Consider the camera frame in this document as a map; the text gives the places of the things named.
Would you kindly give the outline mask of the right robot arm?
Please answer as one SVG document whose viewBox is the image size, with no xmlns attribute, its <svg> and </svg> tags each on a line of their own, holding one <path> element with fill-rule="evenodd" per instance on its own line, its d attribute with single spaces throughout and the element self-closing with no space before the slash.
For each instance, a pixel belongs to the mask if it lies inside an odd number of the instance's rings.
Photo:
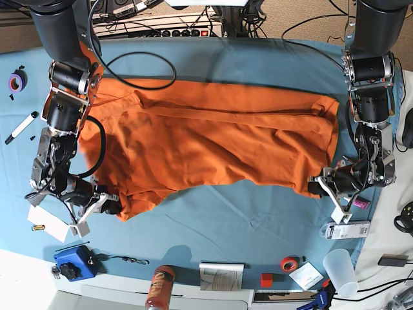
<svg viewBox="0 0 413 310">
<path fill-rule="evenodd" d="M 32 166 L 32 192 L 25 198 L 37 207 L 46 196 L 61 201 L 69 210 L 79 207 L 68 225 L 80 238 L 89 232 L 87 218 L 95 213 L 117 214 L 119 197 L 98 185 L 94 173 L 105 157 L 106 134 L 102 124 L 89 115 L 103 75 L 102 66 L 84 53 L 73 10 L 73 1 L 29 1 L 27 3 L 41 42 L 52 62 L 51 82 L 42 110 L 47 126 L 42 129 L 37 155 Z M 77 153 L 77 141 L 87 121 L 97 125 L 100 151 L 92 168 L 70 173 L 70 161 Z"/>
</svg>

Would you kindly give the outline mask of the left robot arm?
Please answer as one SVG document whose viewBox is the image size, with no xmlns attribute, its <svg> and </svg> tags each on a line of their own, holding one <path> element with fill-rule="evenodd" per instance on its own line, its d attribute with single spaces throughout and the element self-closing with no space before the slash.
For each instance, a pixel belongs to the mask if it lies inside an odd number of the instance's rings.
<svg viewBox="0 0 413 310">
<path fill-rule="evenodd" d="M 358 158 L 324 168 L 308 188 L 334 203 L 331 218 L 348 223 L 351 205 L 369 187 L 387 187 L 396 179 L 394 138 L 389 119 L 396 115 L 392 47 L 412 1 L 356 1 L 345 26 L 343 71 L 348 89 L 347 129 Z"/>
</svg>

